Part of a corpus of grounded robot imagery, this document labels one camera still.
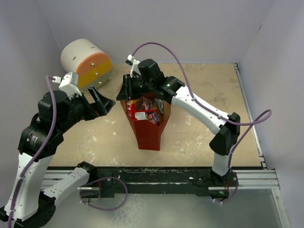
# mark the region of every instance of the floor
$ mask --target floor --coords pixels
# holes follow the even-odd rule
[[[248,114],[233,64],[183,64],[192,90],[216,108],[236,112],[241,122]],[[160,64],[165,76],[183,80],[177,64]],[[111,80],[98,91],[115,100],[126,64],[114,64]],[[171,116],[162,134],[160,151],[139,150],[136,138],[119,102],[104,117],[81,121],[64,135],[50,166],[76,166],[86,161],[95,166],[212,166],[213,134],[197,119],[171,106]],[[260,166],[257,146],[250,132],[236,149],[233,166]]]
[[[123,194],[92,204],[111,208]],[[281,228],[271,190],[240,190],[227,204],[194,195],[132,194],[115,211],[79,203],[79,191],[65,199],[44,228]]]

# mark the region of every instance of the cable clip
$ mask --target cable clip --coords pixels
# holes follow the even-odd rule
[[[128,55],[128,58],[127,58],[130,62],[132,62],[134,60],[134,57],[132,55]]]
[[[60,83],[61,83],[61,77],[53,76],[53,77],[52,77],[52,81],[53,81],[54,83],[60,84]]]
[[[13,209],[13,210],[10,210],[10,209],[9,209],[7,212],[8,212],[8,213],[11,213],[11,212],[15,212],[15,211],[16,211],[16,209]]]

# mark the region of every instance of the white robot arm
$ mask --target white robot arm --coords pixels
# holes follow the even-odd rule
[[[144,93],[154,93],[156,98],[176,105],[197,118],[215,134],[214,139],[209,144],[215,152],[212,170],[217,175],[224,176],[229,170],[230,153],[237,142],[239,126],[229,124],[199,106],[192,99],[185,84],[176,77],[165,77],[157,63],[152,59],[146,59],[138,63],[132,56],[128,56],[126,62],[129,65],[136,64],[136,69],[140,72],[140,75],[136,73],[138,75],[136,78],[131,75],[124,75],[123,86],[116,99],[137,99]],[[200,97],[194,96],[201,104],[216,112],[219,116],[234,122],[240,122],[240,117],[236,113],[229,115],[213,107]]]
[[[63,78],[53,77],[53,82],[60,84],[60,90],[54,91],[57,119],[52,136],[41,153],[38,151],[48,135],[53,120],[54,101],[50,92],[39,101],[39,112],[34,115],[30,126],[21,134],[17,177],[7,205],[0,209],[2,221],[8,221],[9,215],[13,212],[11,216],[16,221],[16,228],[44,226],[52,218],[56,206],[95,175],[95,167],[82,162],[59,183],[41,191],[48,165],[58,145],[63,142],[63,133],[81,120],[93,120],[108,114],[115,105],[115,101],[103,97],[93,87],[88,88],[95,100],[90,104],[77,88],[77,81],[78,74],[74,72],[67,73]]]

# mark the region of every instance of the wooden table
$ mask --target wooden table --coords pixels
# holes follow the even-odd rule
[[[183,64],[193,92],[218,109],[236,112],[241,122],[248,114],[238,77],[232,64]],[[165,76],[184,81],[177,64],[160,64]],[[99,92],[115,100],[122,75],[130,68],[114,64],[112,79]],[[76,166],[87,161],[95,166],[212,166],[214,152],[209,148],[213,134],[197,119],[178,107],[171,107],[171,116],[162,134],[161,150],[139,150],[134,133],[119,102],[104,117],[81,121],[64,135],[50,166]],[[260,166],[253,134],[236,149],[233,166]]]

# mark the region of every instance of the white wall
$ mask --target white wall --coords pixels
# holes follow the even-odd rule
[[[240,74],[268,168],[275,168],[294,228],[304,224],[304,1],[277,0],[248,52]]]
[[[37,0],[62,48],[88,38],[114,62],[147,41],[183,62],[239,62],[275,0]],[[160,47],[145,56],[173,58]]]
[[[60,49],[34,1],[0,1],[0,207],[15,180],[21,132],[48,91],[45,75],[64,73],[59,58]],[[7,223],[0,221],[0,227]]]

